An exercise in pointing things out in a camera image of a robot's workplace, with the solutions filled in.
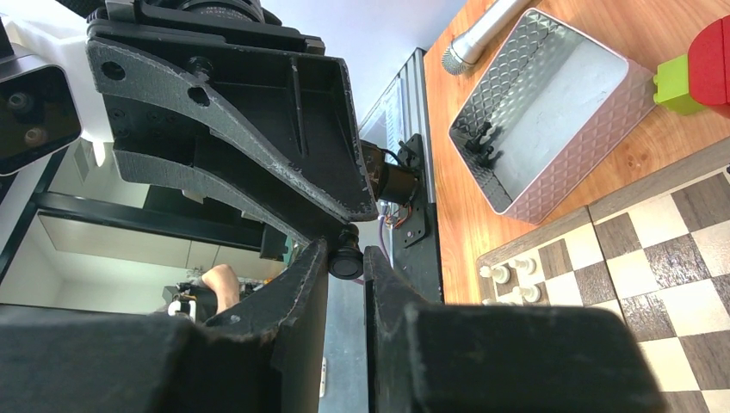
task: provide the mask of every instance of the silver microphone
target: silver microphone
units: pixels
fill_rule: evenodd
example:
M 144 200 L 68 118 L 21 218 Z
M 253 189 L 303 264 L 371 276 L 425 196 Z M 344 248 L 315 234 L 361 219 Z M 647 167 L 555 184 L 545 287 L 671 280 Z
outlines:
M 530 1 L 495 1 L 472 27 L 451 42 L 441 59 L 443 68 L 454 76 L 471 69 L 489 41 Z

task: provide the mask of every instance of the embossed pattern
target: embossed pattern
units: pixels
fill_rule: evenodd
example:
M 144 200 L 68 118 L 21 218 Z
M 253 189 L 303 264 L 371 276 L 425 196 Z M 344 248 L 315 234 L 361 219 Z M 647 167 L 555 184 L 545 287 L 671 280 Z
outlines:
M 479 166 L 478 156 L 466 150 L 464 143 L 487 120 L 494 125 L 509 122 L 515 108 L 524 106 L 519 99 L 534 95 L 530 88 L 535 87 L 535 82 L 521 78 L 527 72 L 525 69 L 529 65 L 553 65 L 563 59 L 560 51 L 570 45 L 563 44 L 561 49 L 557 42 L 547 40 L 553 37 L 570 40 L 571 36 L 582 37 L 582 34 L 537 10 L 528 11 L 450 128 L 461 158 L 496 213 L 540 223 L 654 107 L 653 74 L 624 59 L 627 75 L 614 93 L 521 194 L 507 194 L 494 173 Z

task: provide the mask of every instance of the human arm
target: human arm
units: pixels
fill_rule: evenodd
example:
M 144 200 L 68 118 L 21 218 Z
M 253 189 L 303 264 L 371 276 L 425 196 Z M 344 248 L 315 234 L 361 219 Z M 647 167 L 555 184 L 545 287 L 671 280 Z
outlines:
M 201 277 L 201 280 L 215 293 L 215 297 L 218 300 L 216 314 L 220 314 L 233 307 L 240 301 L 239 294 L 241 286 L 238 283 L 236 273 L 233 272 L 233 268 L 230 265 L 216 265 L 208 270 Z

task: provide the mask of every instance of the bolt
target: bolt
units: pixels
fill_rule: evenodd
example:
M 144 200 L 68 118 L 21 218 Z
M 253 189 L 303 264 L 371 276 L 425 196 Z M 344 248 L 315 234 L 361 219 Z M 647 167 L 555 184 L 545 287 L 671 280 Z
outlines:
M 114 130 L 114 135 L 117 138 L 126 138 L 129 136 L 129 130 L 124 127 L 120 127 L 119 129 Z
M 26 114 L 33 108 L 33 97 L 24 92 L 17 92 L 8 98 L 8 110 L 16 114 Z
M 37 148 L 48 141 L 48 131 L 42 127 L 30 128 L 27 132 L 25 132 L 23 141 L 25 142 L 25 145 L 28 145 L 31 148 Z
M 121 109 L 110 109 L 108 115 L 112 119 L 121 119 L 125 116 L 124 111 Z

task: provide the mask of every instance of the wooden table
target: wooden table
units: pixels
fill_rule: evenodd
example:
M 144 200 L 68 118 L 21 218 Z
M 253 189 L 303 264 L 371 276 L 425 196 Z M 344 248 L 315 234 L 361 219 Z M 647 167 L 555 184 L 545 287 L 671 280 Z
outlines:
M 449 42 L 469 28 L 492 3 L 492 0 L 470 0 L 430 49 L 424 62 L 443 291 L 449 303 L 478 303 L 476 258 L 535 228 L 492 211 L 448 136 L 449 126 L 517 19 L 490 44 L 475 70 L 465 76 L 449 75 L 441 67 L 441 56 Z M 652 71 L 656 71 L 658 64 L 687 53 L 700 30 L 730 14 L 730 0 L 544 0 L 534 2 L 533 6 Z M 730 120 L 710 111 L 682 117 L 656 108 L 544 223 L 728 135 Z

